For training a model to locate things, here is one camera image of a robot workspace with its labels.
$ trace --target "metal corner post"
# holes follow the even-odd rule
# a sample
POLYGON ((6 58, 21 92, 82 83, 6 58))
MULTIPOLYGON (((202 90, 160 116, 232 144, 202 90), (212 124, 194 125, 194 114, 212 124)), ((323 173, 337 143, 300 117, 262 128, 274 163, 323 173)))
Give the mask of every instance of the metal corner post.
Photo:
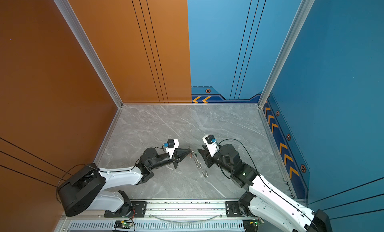
POLYGON ((105 71, 103 64, 101 63, 96 51, 94 50, 91 42, 89 41, 83 27, 81 26, 79 20, 77 19, 76 14, 74 13, 68 0, 54 0, 54 2, 56 6, 59 8, 65 21, 68 23, 68 26, 71 28, 72 33, 75 35, 80 46, 83 48, 84 53, 87 55, 96 73, 99 75, 109 95, 112 97, 116 106, 118 108, 121 108, 123 105, 123 102, 115 86, 113 85, 111 79, 109 78, 107 71, 105 71))
POLYGON ((121 114, 122 109, 123 109, 122 107, 119 107, 119 108, 117 109, 116 114, 115 114, 115 116, 113 117, 112 123, 111 123, 111 125, 109 126, 108 131, 107 131, 107 133, 105 134, 105 137, 104 137, 104 139, 103 139, 103 142, 101 143, 100 148, 99 148, 99 150, 98 150, 98 152, 97 152, 97 154, 96 154, 96 156, 95 156, 95 158, 94 158, 94 160, 93 160, 93 162, 94 162, 97 166, 99 165, 99 162, 100 162, 100 160, 101 160, 101 157, 102 157, 103 154, 104 154, 105 148, 107 147, 108 141, 109 141, 109 139, 110 139, 110 137, 111 137, 111 135, 112 135, 112 133, 113 133, 113 129, 115 128, 115 126, 116 126, 116 124, 117 124, 117 122, 118 122, 118 119, 119 119, 119 117, 120 117, 120 114, 121 114))
POLYGON ((296 38, 299 35, 301 28, 303 27, 305 19, 307 18, 314 1, 315 0, 301 0, 295 18, 293 19, 291 27, 289 28, 287 36, 284 40, 283 46, 281 47, 280 53, 277 56, 275 65, 272 68, 271 74, 268 77, 262 95, 259 99, 258 105, 260 108, 264 106, 269 94, 271 93, 272 88, 277 80, 277 77, 279 76, 285 61, 289 53, 291 52, 293 44, 295 43, 296 38))

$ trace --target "dark blue border stripe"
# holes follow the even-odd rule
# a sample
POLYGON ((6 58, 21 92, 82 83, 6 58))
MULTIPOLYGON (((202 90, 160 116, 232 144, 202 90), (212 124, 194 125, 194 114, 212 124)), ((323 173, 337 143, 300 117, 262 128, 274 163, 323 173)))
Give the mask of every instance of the dark blue border stripe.
POLYGON ((266 115, 267 122, 269 120, 269 127, 270 127, 271 131, 273 128, 272 134, 273 134, 273 137, 275 139, 277 148, 280 150, 280 143, 282 143, 283 145, 285 145, 287 147, 287 148, 284 148, 283 146, 281 147, 281 159, 282 159, 283 163, 286 160, 286 171, 288 172, 288 174, 290 174, 290 168, 292 167, 298 173, 298 175, 297 175, 295 172, 291 172, 291 176, 292 176, 291 182, 292 182, 293 188, 296 192, 297 198, 298 199, 308 199, 308 187, 306 186, 306 184, 303 180, 303 177, 301 176, 300 167, 297 165, 297 163, 295 161, 295 157, 292 155, 290 147, 288 146, 288 143, 285 139, 285 136, 284 136, 284 134, 280 128, 280 124, 276 119, 276 113, 270 107, 270 104, 268 101, 266 102, 266 104, 263 107, 263 114, 264 114, 264 116, 266 115))
POLYGON ((304 179, 304 182, 308 188, 308 185, 309 185, 309 182, 310 182, 310 172, 309 172, 309 169, 308 169, 308 164, 307 162, 305 161, 305 158, 303 157, 300 149, 299 149, 299 146, 297 145, 296 143, 296 140, 292 134, 292 131, 290 130, 286 120, 285 120, 285 117, 284 115, 282 114, 276 100, 275 100, 275 97, 273 96, 273 94, 271 93, 271 95, 269 96, 268 98, 268 104, 269 106, 271 107, 271 109, 273 110, 274 114, 276 115, 276 111, 279 111, 280 112, 280 115, 279 116, 276 116, 276 119, 277 119, 277 122, 279 123, 279 127, 281 128, 281 131, 283 133, 283 136, 284 138, 286 138, 287 134, 290 134, 291 135, 291 140, 290 141, 287 141, 287 145, 288 147, 290 148, 291 150, 291 153, 294 157, 294 160, 296 161, 297 163, 297 166, 300 167, 302 164, 305 165, 305 167, 307 168, 307 171, 306 173, 302 173, 301 170, 300 170, 300 174, 301 176, 303 177, 304 179))
POLYGON ((203 100, 209 97, 206 100, 207 103, 258 103, 260 96, 261 94, 257 94, 250 99, 225 99, 220 94, 193 94, 192 102, 194 102, 197 97, 200 97, 196 102, 204 103, 203 100))

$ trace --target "blue wall panel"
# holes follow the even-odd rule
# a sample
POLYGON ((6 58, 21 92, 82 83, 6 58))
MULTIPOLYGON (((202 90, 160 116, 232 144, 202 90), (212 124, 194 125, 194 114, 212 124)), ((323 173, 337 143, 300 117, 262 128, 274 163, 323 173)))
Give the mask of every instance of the blue wall panel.
POLYGON ((236 98, 240 96, 240 99, 248 99, 255 92, 264 89, 300 2, 301 0, 266 0, 247 72, 245 73, 244 67, 240 78, 239 89, 244 81, 241 93, 237 93, 236 98))
POLYGON ((225 99, 260 93, 300 2, 188 0, 192 87, 213 87, 225 99))
MULTIPOLYGON (((272 90, 310 168, 309 202, 384 176, 382 1, 316 0, 272 90)), ((310 206, 325 209, 383 191, 381 180, 310 206)), ((383 204, 380 196, 326 212, 332 218, 383 204)), ((335 232, 370 231, 382 216, 331 222, 335 232)))

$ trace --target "black stripe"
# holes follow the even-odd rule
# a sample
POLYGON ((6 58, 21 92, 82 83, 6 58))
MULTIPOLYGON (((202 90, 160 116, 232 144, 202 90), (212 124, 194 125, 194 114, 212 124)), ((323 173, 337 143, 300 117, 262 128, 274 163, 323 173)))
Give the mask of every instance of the black stripe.
POLYGON ((251 4, 252 4, 252 0, 251 0, 251 2, 249 3, 248 14, 247 14, 247 20, 245 21, 244 32, 243 32, 243 38, 242 38, 242 40, 241 40, 239 56, 237 57, 237 63, 236 63, 236 69, 235 69, 235 75, 233 76, 233 82, 232 82, 231 94, 229 95, 229 99, 231 99, 231 96, 232 96, 233 85, 234 85, 234 83, 235 83, 235 78, 236 78, 237 65, 239 64, 240 52, 241 52, 241 48, 242 48, 242 46, 243 46, 243 40, 244 40, 244 34, 245 34, 245 28, 247 27, 248 16, 249 16, 249 10, 251 9, 251 4))
POLYGON ((340 219, 340 218, 345 218, 345 217, 360 215, 360 214, 369 214, 369 213, 378 212, 378 211, 382 211, 382 210, 384 210, 384 209, 372 210, 372 211, 362 212, 362 213, 358 213, 358 214, 350 214, 350 215, 340 216, 340 217, 336 217, 336 218, 332 218, 332 219, 340 219))
POLYGON ((349 203, 346 203, 346 204, 341 204, 339 206, 333 206, 333 207, 330 207, 330 208, 322 209, 322 211, 327 210, 327 209, 333 209, 333 208, 340 207, 340 206, 344 206, 344 205, 347 205, 347 204, 352 204, 352 203, 359 202, 359 201, 364 201, 366 199, 371 199, 371 198, 375 198, 375 197, 382 196, 382 195, 384 195, 384 194, 378 194, 378 195, 371 196, 371 197, 368 197, 368 198, 365 198, 365 199, 359 199, 357 201, 349 202, 349 203))
POLYGON ((145 29, 147 30, 147 36, 148 36, 148 41, 149 41, 149 47, 151 47, 153 63, 155 64, 155 69, 156 69, 156 74, 157 74, 157 80, 159 81, 159 86, 160 86, 161 96, 163 97, 163 102, 165 102, 165 100, 164 100, 164 95, 163 95, 163 89, 161 88, 161 83, 160 83, 160 78, 159 78, 159 72, 157 71, 157 66, 156 66, 156 62, 155 62, 155 56, 153 55, 153 50, 152 50, 152 45, 151 45, 151 39, 149 38, 149 33, 148 33, 147 23, 145 22, 144 12, 143 12, 143 8, 142 8, 142 6, 141 6, 141 1, 140 1, 140 0, 139 0, 139 3, 140 3, 140 8, 141 8, 141 13, 143 14, 143 19, 144 19, 145 29))
POLYGON ((325 197, 325 198, 322 198, 322 199, 319 199, 319 200, 313 201, 313 202, 309 203, 308 205, 310 205, 310 204, 313 204, 313 203, 316 203, 316 202, 319 202, 319 201, 322 201, 322 200, 324 200, 324 199, 328 199, 328 198, 330 198, 330 197, 332 197, 332 196, 336 196, 336 195, 338 195, 338 194, 342 194, 342 193, 344 193, 344 192, 347 192, 347 191, 350 191, 350 190, 356 189, 356 188, 358 188, 358 187, 361 187, 361 186, 364 186, 364 185, 367 185, 367 184, 370 184, 370 183, 373 183, 373 182, 379 181, 379 180, 381 180, 381 179, 384 179, 384 177, 381 177, 381 178, 379 178, 379 179, 375 179, 375 180, 372 180, 371 182, 368 182, 368 183, 365 183, 365 184, 362 184, 362 185, 359 185, 359 186, 353 187, 353 188, 351 188, 351 189, 347 189, 347 190, 341 191, 341 192, 339 192, 339 193, 337 193, 337 194, 334 194, 334 195, 331 195, 331 196, 328 196, 328 197, 325 197))
POLYGON ((149 13, 149 19, 151 20, 151 26, 152 26, 153 37, 155 38, 155 45, 156 45, 156 50, 157 50, 157 56, 158 56, 158 58, 159 58, 161 75, 163 76, 164 89, 165 89, 165 91, 166 91, 166 97, 167 97, 167 101, 168 101, 168 103, 169 103, 169 100, 168 100, 168 93, 167 93, 167 87, 166 87, 166 82, 165 82, 165 80, 164 80, 163 69, 161 68, 161 61, 160 61, 159 49, 157 48, 156 37, 155 37, 155 31, 153 30, 153 24, 152 24, 151 12, 149 11, 148 0, 146 0, 146 1, 147 1, 147 7, 148 7, 148 13, 149 13))
MULTIPOLYGON (((30 165, 30 166, 32 166, 32 167, 38 169, 38 170, 41 170, 41 171, 43 171, 43 172, 46 172, 45 170, 42 170, 42 169, 40 169, 40 168, 38 168, 38 167, 36 167, 36 166, 33 166, 33 165, 31 165, 31 164, 29 164, 29 163, 27 163, 27 162, 25 162, 25 161, 22 161, 21 159, 18 159, 18 158, 16 158, 16 157, 13 157, 12 155, 7 154, 7 153, 5 153, 5 152, 3 152, 3 151, 1 151, 1 150, 0 150, 0 152, 3 153, 3 154, 8 155, 9 157, 12 157, 12 158, 14 158, 14 159, 17 159, 18 161, 21 161, 21 162, 23 162, 23 163, 25 163, 25 164, 27 164, 27 165, 30 165)), ((52 175, 52 176, 54 176, 54 177, 56 177, 56 178, 58 178, 58 179, 60 179, 60 177, 57 177, 56 175, 51 174, 50 172, 46 172, 46 173, 47 173, 47 174, 50 174, 50 175, 52 175)))
POLYGON ((149 68, 151 69, 152 78, 153 78, 153 83, 155 84, 155 88, 156 88, 157 98, 159 99, 159 102, 160 102, 159 92, 157 91, 156 82, 155 82, 155 77, 153 76, 153 72, 152 72, 151 63, 149 62, 149 57, 148 57, 148 53, 147 53, 147 48, 145 47, 145 43, 144 43, 143 34, 141 33, 141 28, 140 28, 140 24, 139 24, 139 19, 137 18, 136 9, 135 9, 135 5, 133 4, 133 0, 132 0, 132 6, 133 6, 133 10, 135 11, 135 15, 136 15, 137 24, 139 25, 139 30, 140 30, 140 34, 141 34, 141 39, 143 40, 143 45, 144 45, 145 53, 146 53, 146 55, 147 55, 147 59, 148 59, 149 68))
POLYGON ((12 145, 15 146, 16 148, 21 149, 22 151, 24 151, 24 152, 26 152, 26 153, 28 153, 28 154, 30 154, 30 155, 32 155, 32 156, 38 158, 38 159, 40 159, 40 160, 42 160, 42 161, 44 161, 44 162, 46 162, 46 163, 52 165, 53 167, 58 168, 59 170, 66 172, 65 170, 62 170, 61 168, 59 168, 59 167, 57 167, 57 166, 51 164, 50 162, 47 162, 47 161, 45 161, 44 159, 39 158, 39 157, 37 157, 36 155, 34 155, 34 154, 32 154, 32 153, 29 153, 29 152, 26 151, 25 149, 22 149, 22 148, 20 148, 19 146, 17 146, 17 145, 15 145, 15 144, 13 144, 13 143, 11 143, 11 142, 9 142, 9 141, 7 141, 7 140, 1 138, 1 137, 0 137, 0 139, 2 139, 3 141, 5 141, 5 142, 7 142, 7 143, 9 143, 9 144, 12 144, 12 145))
POLYGON ((249 39, 251 38, 251 33, 252 33, 253 23, 255 22, 255 17, 256 17, 257 8, 259 7, 259 2, 260 2, 260 0, 257 1, 256 10, 255 10, 255 15, 253 16, 251 32, 249 33, 248 42, 247 42, 247 47, 245 48, 245 53, 244 53, 243 63, 242 63, 242 65, 241 65, 240 74, 239 74, 239 79, 238 79, 238 81, 237 81, 237 86, 236 86, 235 96, 233 97, 234 99, 236 98, 237 88, 239 87, 239 82, 240 82, 240 77, 241 77, 241 71, 243 70, 243 65, 244 65, 245 56, 247 55, 249 39))
MULTIPOLYGON (((32 178, 32 179, 36 179, 36 178, 34 178, 34 177, 31 177, 31 176, 29 176, 29 175, 26 175, 26 174, 23 174, 23 173, 21 173, 21 172, 18 172, 18 171, 16 171, 16 170, 13 170, 13 169, 10 169, 10 168, 8 168, 8 167, 5 167, 5 166, 3 166, 3 165, 1 165, 1 164, 0 164, 0 166, 1 166, 1 167, 3 167, 3 168, 6 168, 6 169, 12 170, 13 172, 16 172, 16 173, 19 173, 19 174, 25 175, 26 177, 30 177, 30 178, 32 178)), ((44 181, 42 181, 42 180, 39 180, 39 179, 36 179, 36 180, 37 180, 37 181, 40 181, 40 182, 43 182, 43 183, 45 183, 45 184, 49 184, 49 185, 51 185, 51 186, 53 186, 53 187, 56 187, 56 186, 54 186, 53 184, 50 184, 50 183, 44 182, 44 181)))
POLYGON ((252 44, 251 53, 250 53, 250 55, 249 55, 249 58, 248 58, 247 68, 245 69, 245 72, 244 72, 244 78, 243 78, 243 82, 241 83, 241 88, 240 88, 239 96, 238 96, 238 98, 237 98, 237 99, 239 99, 239 98, 240 98, 240 93, 241 93, 241 90, 242 90, 242 88, 243 88, 243 84, 244 84, 245 75, 247 74, 247 69, 248 69, 248 65, 249 65, 249 60, 251 59, 251 55, 252 55, 253 46, 255 45, 255 41, 256 41, 257 31, 259 31, 260 21, 262 20, 262 16, 263 16, 263 12, 264 12, 265 3, 266 3, 266 0, 264 1, 264 6, 263 6, 262 14, 261 14, 261 16, 260 16, 260 19, 259 19, 259 24, 258 24, 258 26, 257 26, 257 29, 256 29, 255 39, 253 40, 253 44, 252 44))

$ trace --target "black cable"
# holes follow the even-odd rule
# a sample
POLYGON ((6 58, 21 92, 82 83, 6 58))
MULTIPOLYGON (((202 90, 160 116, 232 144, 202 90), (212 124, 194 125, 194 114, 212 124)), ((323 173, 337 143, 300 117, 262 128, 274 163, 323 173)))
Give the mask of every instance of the black cable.
MULTIPOLYGON (((26 177, 30 177, 30 178, 32 178, 32 179, 36 179, 36 178, 34 178, 34 177, 31 177, 31 176, 29 176, 29 175, 26 175, 26 174, 23 174, 23 173, 21 173, 21 172, 18 172, 18 171, 14 170, 14 169, 10 169, 10 168, 8 168, 8 167, 5 167, 5 166, 3 166, 3 165, 1 165, 1 164, 0 164, 0 166, 1 166, 1 167, 3 167, 3 168, 9 169, 9 170, 11 170, 11 171, 13 171, 13 172, 16 172, 16 173, 19 173, 19 174, 25 175, 26 177)), ((37 180, 37 181, 40 181, 40 182, 43 182, 43 183, 45 183, 45 184, 49 184, 49 185, 51 185, 51 186, 53 186, 53 187, 54 187, 54 185, 53 185, 53 184, 47 183, 47 182, 45 182, 45 181, 42 181, 42 180, 39 180, 39 179, 36 179, 36 180, 37 180)))
POLYGON ((161 148, 160 147, 155 147, 155 148, 162 149, 164 152, 166 152, 166 150, 163 147, 161 147, 161 148))
POLYGON ((156 82, 155 82, 155 76, 153 75, 153 72, 152 72, 152 67, 151 67, 151 63, 150 63, 150 61, 149 61, 149 56, 148 56, 147 48, 145 47, 144 37, 143 37, 143 34, 142 34, 142 32, 141 32, 139 19, 137 18, 137 13, 136 13, 135 5, 133 4, 133 0, 131 0, 131 1, 132 1, 132 6, 133 6, 133 11, 135 11, 136 20, 137 20, 137 25, 139 26, 139 30, 140 30, 140 34, 141 34, 141 39, 143 40, 143 45, 144 45, 145 53, 146 53, 146 55, 147 55, 149 68, 151 69, 152 79, 153 79, 153 83, 155 84, 156 93, 157 93, 157 98, 159 99, 159 103, 160 103, 160 96, 159 96, 159 92, 157 91, 157 86, 156 86, 156 82))
POLYGON ((231 179, 230 177, 228 177, 225 173, 224 173, 224 171, 223 171, 223 157, 221 157, 221 162, 220 162, 220 169, 221 169, 221 172, 223 173, 223 175, 225 176, 225 177, 227 177, 228 179, 231 179))
POLYGON ((247 47, 245 48, 245 53, 244 53, 243 63, 242 63, 242 65, 241 65, 240 74, 239 74, 239 79, 238 79, 238 81, 237 81, 237 86, 236 86, 236 90, 235 90, 235 96, 233 97, 233 99, 236 99, 237 88, 239 87, 239 82, 240 82, 240 78, 241 78, 241 72, 242 72, 242 70, 243 70, 245 57, 246 57, 246 55, 247 55, 247 50, 248 50, 248 45, 249 45, 249 39, 251 38, 252 28, 253 28, 253 23, 255 22, 255 17, 256 17, 257 8, 259 7, 259 2, 260 2, 260 0, 257 1, 256 10, 255 10, 255 15, 253 16, 253 21, 252 21, 252 26, 251 26, 251 32, 249 32, 249 37, 248 37, 247 47))
POLYGON ((251 10, 251 4, 252 4, 252 0, 251 0, 251 2, 249 3, 247 19, 245 20, 245 26, 244 26, 244 32, 243 32, 243 39, 241 40, 239 56, 237 57, 237 63, 236 63, 236 69, 235 69, 235 75, 233 76, 233 82, 232 82, 231 94, 229 95, 229 99, 231 99, 231 97, 232 97, 233 85, 235 84, 236 71, 237 71, 237 66, 238 66, 238 64, 239 64, 241 48, 243 47, 243 40, 244 40, 244 35, 245 35, 245 29, 247 28, 247 22, 248 22, 249 11, 251 10))
POLYGON ((356 202, 359 202, 359 201, 364 201, 364 200, 366 200, 366 199, 371 199, 371 198, 375 198, 375 197, 382 196, 382 195, 384 195, 384 194, 378 194, 378 195, 371 196, 371 197, 368 197, 368 198, 365 198, 365 199, 359 199, 359 200, 352 201, 352 202, 349 202, 349 203, 341 204, 341 205, 339 205, 339 206, 333 206, 333 207, 330 207, 330 208, 322 209, 322 211, 327 210, 327 209, 337 208, 337 207, 344 206, 344 205, 347 205, 347 204, 356 203, 356 202))
POLYGON ((257 31, 259 31, 260 21, 262 20, 262 16, 263 16, 263 12, 264 12, 265 3, 266 3, 266 0, 264 1, 264 6, 263 6, 262 14, 261 14, 260 19, 259 19, 259 25, 257 26, 255 39, 253 40, 251 53, 249 54, 249 58, 248 58, 247 68, 245 69, 245 72, 244 72, 243 82, 242 82, 242 84, 241 84, 241 88, 240 88, 239 96, 237 97, 237 99, 240 98, 240 93, 241 93, 241 90, 242 90, 242 88, 243 88, 243 84, 244 84, 244 80, 245 80, 245 75, 247 74, 247 69, 248 69, 249 60, 251 59, 251 55, 252 55, 252 51, 253 51, 253 46, 255 45, 255 40, 256 40, 256 36, 257 36, 257 31))
POLYGON ((221 169, 221 172, 223 173, 223 175, 225 176, 225 177, 227 177, 228 179, 230 179, 230 177, 228 177, 225 173, 224 173, 224 171, 223 171, 223 168, 220 166, 220 169, 221 169))
POLYGON ((148 0, 146 0, 146 1, 147 1, 147 8, 148 8, 148 13, 149 13, 149 19, 151 20, 151 26, 152 26, 152 32, 153 32, 153 38, 155 39, 155 45, 156 45, 156 50, 157 50, 157 57, 159 58, 159 64, 160 64, 161 75, 163 76, 164 89, 165 89, 165 91, 166 91, 167 101, 168 101, 168 103, 169 103, 169 100, 168 100, 168 94, 167 94, 166 82, 165 82, 165 80, 164 80, 163 68, 161 68, 161 61, 160 61, 159 49, 157 48, 155 31, 154 31, 154 29, 153 29, 153 24, 152 24, 151 12, 149 11, 148 0))
MULTIPOLYGON (((36 167, 36 166, 33 166, 33 165, 31 165, 31 164, 29 164, 29 163, 27 163, 27 162, 25 162, 25 161, 22 161, 21 159, 18 159, 18 158, 16 158, 16 157, 13 157, 13 156, 10 155, 10 154, 7 154, 7 153, 5 153, 5 152, 3 152, 3 151, 0 151, 0 152, 3 153, 3 154, 8 155, 8 156, 11 157, 11 158, 17 159, 18 161, 21 161, 21 162, 23 162, 23 163, 25 163, 25 164, 27 164, 27 165, 30 165, 30 166, 32 166, 32 167, 38 169, 38 170, 41 170, 42 172, 46 172, 45 170, 42 170, 42 169, 40 169, 40 168, 38 168, 38 167, 36 167)), ((47 174, 50 174, 50 175, 52 175, 52 176, 54 176, 54 177, 56 177, 56 178, 58 178, 58 179, 60 179, 59 177, 57 177, 57 176, 54 175, 54 174, 51 174, 50 172, 46 172, 46 173, 47 173, 47 174)))
MULTIPOLYGON (((223 141, 226 141, 226 140, 230 140, 230 139, 224 139, 222 140, 219 144, 221 144, 223 141)), ((244 147, 245 151, 248 153, 248 150, 245 148, 245 146, 243 145, 243 143, 241 143, 241 145, 244 147)), ((249 155, 249 158, 252 160, 252 163, 253 163, 253 166, 255 167, 256 169, 256 165, 255 163, 253 162, 253 159, 251 157, 251 155, 248 153, 249 155)), ((268 185, 266 185, 266 183, 263 181, 262 177, 260 176, 260 173, 257 171, 256 169, 256 172, 257 172, 257 175, 260 177, 261 181, 264 183, 264 185, 269 189, 271 190, 272 192, 274 192, 277 196, 279 196, 280 198, 282 198, 285 202, 287 202, 288 204, 290 204, 292 207, 294 207, 297 211, 299 211, 302 215, 304 215, 305 217, 307 217, 307 219, 316 227, 317 231, 319 231, 319 229, 317 228, 317 226, 314 224, 314 222, 306 215, 306 214, 303 214, 303 212, 301 210, 299 210, 298 208, 296 208, 296 206, 294 206, 293 204, 291 204, 288 200, 286 200, 285 198, 283 198, 281 195, 279 195, 278 193, 276 193, 273 189, 271 189, 270 187, 268 187, 268 185)))
POLYGON ((377 210, 372 210, 372 211, 362 212, 362 213, 358 213, 358 214, 350 214, 350 215, 340 216, 340 217, 336 217, 336 218, 332 218, 332 219, 340 219, 340 218, 345 218, 345 217, 350 217, 350 216, 360 215, 360 214, 369 214, 369 213, 372 213, 372 212, 378 212, 378 211, 383 211, 383 210, 384 210, 384 209, 377 209, 377 210))
POLYGON ((163 102, 165 102, 164 94, 163 94, 163 89, 161 88, 159 72, 157 71, 157 66, 156 66, 156 62, 155 62, 155 56, 153 55, 153 49, 152 49, 152 45, 151 45, 151 39, 149 38, 149 33, 148 33, 147 23, 146 23, 146 21, 145 21, 144 12, 143 12, 143 7, 141 6, 141 0, 139 0, 139 3, 140 3, 140 8, 141 8, 141 13, 142 13, 142 15, 143 15, 143 19, 144 19, 145 29, 147 30, 148 41, 149 41, 149 47, 151 48, 152 58, 153 58, 153 63, 155 64, 155 69, 156 69, 156 74, 157 74, 157 80, 159 81, 159 86, 160 86, 161 96, 163 97, 163 102))
POLYGON ((133 219, 132 219, 132 218, 129 218, 129 217, 128 217, 128 219, 130 219, 130 220, 132 221, 132 223, 133 223, 133 226, 135 227, 135 228, 133 229, 133 232, 135 232, 135 230, 136 230, 136 225, 135 225, 135 222, 133 222, 133 219))
POLYGON ((314 224, 314 222, 306 215, 304 214, 301 210, 299 210, 298 208, 296 208, 296 206, 294 206, 293 204, 291 204, 288 200, 286 200, 285 198, 283 198, 281 195, 279 195, 278 193, 276 193, 274 190, 272 190, 270 187, 268 187, 268 185, 266 185, 266 183, 263 181, 262 177, 259 176, 260 179, 262 180, 262 182, 265 184, 265 186, 271 190, 272 192, 274 192, 277 196, 279 196, 280 198, 282 198, 285 202, 287 202, 288 204, 290 204, 292 207, 294 207, 297 211, 299 211, 302 215, 304 215, 305 217, 307 217, 307 219, 316 227, 316 230, 319 231, 318 227, 314 224))
POLYGON ((67 175, 73 168, 75 168, 75 167, 77 167, 77 166, 79 166, 79 165, 87 166, 86 164, 77 164, 77 165, 75 165, 75 166, 72 167, 70 170, 65 171, 65 174, 61 177, 61 179, 60 179, 59 182, 57 183, 56 190, 55 190, 55 195, 56 195, 56 200, 57 200, 57 202, 59 202, 59 204, 62 204, 62 203, 59 201, 59 198, 57 197, 57 194, 58 194, 58 188, 59 188, 59 184, 60 184, 60 182, 63 180, 63 178, 64 178, 65 175, 67 175))
POLYGON ((248 153, 248 150, 245 148, 245 146, 244 146, 244 144, 243 143, 241 143, 240 141, 238 141, 237 139, 224 139, 224 140, 222 140, 220 143, 218 143, 217 144, 217 146, 219 145, 219 144, 221 144, 223 141, 226 141, 226 140, 236 140, 237 142, 239 142, 242 146, 243 146, 243 148, 245 149, 245 151, 247 152, 247 154, 248 154, 248 156, 249 156, 249 158, 251 158, 251 161, 252 161, 252 163, 253 163, 253 166, 255 167, 255 170, 256 170, 256 173, 257 173, 257 175, 260 175, 260 173, 259 173, 259 171, 257 171, 257 168, 256 168, 256 165, 255 165, 255 162, 253 161, 253 159, 252 159, 252 157, 251 157, 251 155, 248 153))
MULTIPOLYGON (((137 159, 136 162, 135 162, 135 165, 131 168, 131 169, 127 169, 127 170, 119 170, 119 171, 109 171, 110 173, 116 173, 116 172, 126 172, 126 171, 131 171, 133 170, 133 168, 137 165, 137 162, 139 161, 140 159, 137 159)), ((59 202, 61 204, 61 202, 59 201, 58 197, 57 197, 57 194, 58 194, 58 188, 59 188, 59 184, 60 182, 63 180, 64 176, 66 174, 69 174, 69 172, 74 169, 75 167, 79 166, 79 165, 84 165, 84 166, 87 166, 91 169, 94 169, 94 170, 97 170, 98 172, 102 172, 102 173, 108 173, 108 171, 101 171, 99 168, 94 168, 88 164, 77 164, 75 165, 74 167, 72 167, 70 170, 66 171, 65 174, 60 178, 59 182, 57 183, 57 186, 56 186, 56 200, 57 202, 59 202)))
POLYGON ((365 183, 365 184, 362 184, 362 185, 359 185, 359 186, 356 186, 356 187, 353 187, 353 188, 350 188, 350 189, 347 189, 347 190, 341 191, 341 192, 339 192, 339 193, 336 193, 336 194, 333 194, 333 195, 331 195, 331 196, 328 196, 328 197, 325 197, 325 198, 322 198, 322 199, 319 199, 319 200, 313 201, 313 202, 311 202, 311 203, 309 203, 309 204, 313 204, 313 203, 316 203, 316 202, 322 201, 322 200, 324 200, 324 199, 328 199, 328 198, 330 198, 330 197, 332 197, 332 196, 336 196, 336 195, 338 195, 338 194, 342 194, 342 193, 344 193, 344 192, 347 192, 347 191, 350 191, 350 190, 356 189, 356 188, 358 188, 358 187, 361 187, 361 186, 364 186, 364 185, 367 185, 367 184, 370 184, 370 183, 373 183, 373 182, 379 181, 379 180, 381 180, 381 179, 384 179, 384 177, 381 177, 381 178, 379 178, 379 179, 375 179, 375 180, 372 180, 372 181, 370 181, 370 182, 367 182, 367 183, 365 183))
POLYGON ((63 170, 63 169, 61 169, 61 168, 59 168, 59 167, 57 167, 57 166, 55 166, 55 165, 51 164, 50 162, 47 162, 47 161, 45 161, 45 160, 44 160, 44 159, 42 159, 42 158, 39 158, 39 157, 37 157, 37 156, 36 156, 36 155, 34 155, 33 153, 29 153, 29 152, 28 152, 28 151, 26 151, 25 149, 22 149, 22 148, 20 148, 19 146, 17 146, 17 145, 15 145, 15 144, 13 144, 13 143, 11 143, 11 142, 9 142, 9 141, 7 141, 7 140, 5 140, 5 139, 1 138, 1 137, 0 137, 0 139, 2 139, 3 141, 5 141, 5 142, 7 142, 7 143, 9 143, 9 144, 11 144, 11 145, 13 145, 13 146, 15 146, 15 147, 16 147, 16 148, 18 148, 18 149, 21 149, 22 151, 24 151, 24 152, 26 152, 26 153, 28 153, 28 154, 30 154, 30 155, 32 155, 32 156, 34 156, 34 157, 38 158, 38 159, 40 159, 40 160, 42 160, 42 161, 44 161, 44 162, 46 162, 46 163, 48 163, 48 164, 52 165, 53 167, 55 167, 55 168, 58 168, 59 170, 61 170, 61 171, 64 171, 64 172, 65 172, 65 170, 63 170))

